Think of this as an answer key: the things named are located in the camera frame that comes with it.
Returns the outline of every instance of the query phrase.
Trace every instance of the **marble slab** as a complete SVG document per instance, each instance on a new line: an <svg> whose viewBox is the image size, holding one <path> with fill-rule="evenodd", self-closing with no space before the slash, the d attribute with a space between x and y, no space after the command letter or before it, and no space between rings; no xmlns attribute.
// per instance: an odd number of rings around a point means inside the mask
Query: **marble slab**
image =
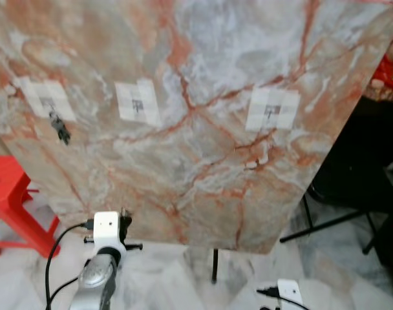
<svg viewBox="0 0 393 310"><path fill-rule="evenodd" d="M268 253L392 38L388 3L4 0L0 136L65 225Z"/></svg>

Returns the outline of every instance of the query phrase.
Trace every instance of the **red object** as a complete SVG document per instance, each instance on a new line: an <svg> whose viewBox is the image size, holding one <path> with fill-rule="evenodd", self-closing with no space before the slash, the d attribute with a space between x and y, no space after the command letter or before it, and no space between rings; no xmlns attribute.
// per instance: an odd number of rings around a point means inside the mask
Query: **red object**
<svg viewBox="0 0 393 310"><path fill-rule="evenodd" d="M372 79L380 79L386 86L393 88L393 62L386 55L383 56Z"/></svg>
<svg viewBox="0 0 393 310"><path fill-rule="evenodd" d="M50 228L45 231L40 224L24 209L23 202L32 200L27 186L30 178L12 156L0 156L0 220L7 223L26 243L0 242L0 248L21 247L35 249L47 258L54 245L54 231L59 224L54 217Z"/></svg>

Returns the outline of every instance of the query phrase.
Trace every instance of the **black stand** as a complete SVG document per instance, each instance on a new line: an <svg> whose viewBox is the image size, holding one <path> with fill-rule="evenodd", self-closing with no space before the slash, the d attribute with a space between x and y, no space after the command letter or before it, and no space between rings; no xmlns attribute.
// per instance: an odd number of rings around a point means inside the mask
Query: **black stand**
<svg viewBox="0 0 393 310"><path fill-rule="evenodd" d="M322 229L325 229L325 228L328 228L328 227L331 227L331 226L343 223L345 221L351 220L352 218L357 218L357 217L362 216L362 215L365 214L367 219L368 219L368 221L369 221L370 227L372 228L372 230L374 232L374 237L369 242L369 244L363 249L363 254L364 255L368 254L369 251L373 248L374 242L375 242L375 238L376 238L376 229L374 227L372 219L369 216L369 213L367 213L365 211L355 211L355 212L352 212L350 214L341 216L340 218L336 218L334 220L331 220L331 221L328 221L326 223L323 223L323 224L315 226L315 225L313 225L312 217L310 216L310 210L308 208L306 195L303 196L303 205L304 205L304 208L306 209L306 215L307 215L307 221L308 221L309 228L307 228L307 229L305 229L303 231L295 232L294 234L291 234L289 236L282 237L280 239L280 243L284 243L284 242L287 242L289 240L296 239L298 237L306 236L307 234L315 233L316 231L320 231Z"/></svg>
<svg viewBox="0 0 393 310"><path fill-rule="evenodd" d="M216 284L217 282L217 269L218 269L218 249L214 249L214 257L212 263L212 284Z"/></svg>

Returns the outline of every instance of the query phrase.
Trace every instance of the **black metal leg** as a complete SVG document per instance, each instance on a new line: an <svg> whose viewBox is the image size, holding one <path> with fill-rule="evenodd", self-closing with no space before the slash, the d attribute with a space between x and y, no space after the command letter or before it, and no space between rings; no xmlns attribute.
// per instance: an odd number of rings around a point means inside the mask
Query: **black metal leg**
<svg viewBox="0 0 393 310"><path fill-rule="evenodd" d="M312 228L313 227L312 216L310 215L310 210L308 208L308 203L307 203L307 199L306 199L306 195L305 194L303 196L303 202L304 202L304 208L306 209L308 225L310 226L310 228Z"/></svg>
<svg viewBox="0 0 393 310"><path fill-rule="evenodd" d="M372 229L373 233L375 234L376 233L376 227L373 224L373 221L372 221L372 218L370 217L369 212L366 213L366 217L367 217L367 220L369 222L370 228Z"/></svg>
<svg viewBox="0 0 393 310"><path fill-rule="evenodd" d="M364 255L369 254L370 250L371 250L371 249L373 248L373 246L375 245L376 240L379 239L380 236L381 236L381 234L382 234L382 232L385 231L385 227L388 227L388 226L390 225L390 222L392 221L392 219L393 219L393 215L389 215L388 218L383 222L383 224L382 224L382 226L380 227L379 231L376 232L376 230L375 230L375 233L374 233L374 235L373 235L373 238L369 241L369 243L366 245L366 247L362 250L362 252L363 252Z"/></svg>
<svg viewBox="0 0 393 310"><path fill-rule="evenodd" d="M373 238L371 239L371 241L366 245L366 247L362 250L364 255L369 254L370 250L373 248L373 246L375 245L375 239L376 239L376 235L373 236Z"/></svg>
<svg viewBox="0 0 393 310"><path fill-rule="evenodd" d="M363 212L363 211L356 211L356 212L347 214L347 215L342 216L340 218L336 218L335 220L332 220L332 221L329 221L329 222L326 222L326 223L323 223L323 224L320 224L320 225L317 225L317 226L313 226L313 227L311 227L309 229L305 229L303 231L299 231L298 233L296 232L296 233L291 234L291 235L286 236L286 237L282 237L280 239L280 242L284 243L284 242L287 242L288 240L296 239L298 237L302 237L302 236L305 236L307 234L312 234L312 233L314 233L316 231L320 231L321 229L328 228L328 227L331 227L331 226L343 223L345 221L351 220L352 218L357 218L358 216L364 215L364 213L365 212Z"/></svg>
<svg viewBox="0 0 393 310"><path fill-rule="evenodd" d="M214 259L212 264L212 284L217 282L217 269L218 269L218 249L214 249Z"/></svg>

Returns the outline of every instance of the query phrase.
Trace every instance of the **white paper tag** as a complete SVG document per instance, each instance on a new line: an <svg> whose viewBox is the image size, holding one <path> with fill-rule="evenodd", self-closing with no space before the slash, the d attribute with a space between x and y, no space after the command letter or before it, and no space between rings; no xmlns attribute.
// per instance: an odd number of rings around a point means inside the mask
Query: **white paper tag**
<svg viewBox="0 0 393 310"><path fill-rule="evenodd" d="M141 79L138 84L115 82L120 118L161 126L153 82Z"/></svg>
<svg viewBox="0 0 393 310"><path fill-rule="evenodd" d="M276 88L256 88L251 93L246 130L261 128L291 129L300 95L297 91Z"/></svg>
<svg viewBox="0 0 393 310"><path fill-rule="evenodd" d="M76 121L66 92L59 82L47 80L35 83L27 76L18 78L15 83L21 87L35 115L49 118L50 112L55 111L63 120Z"/></svg>

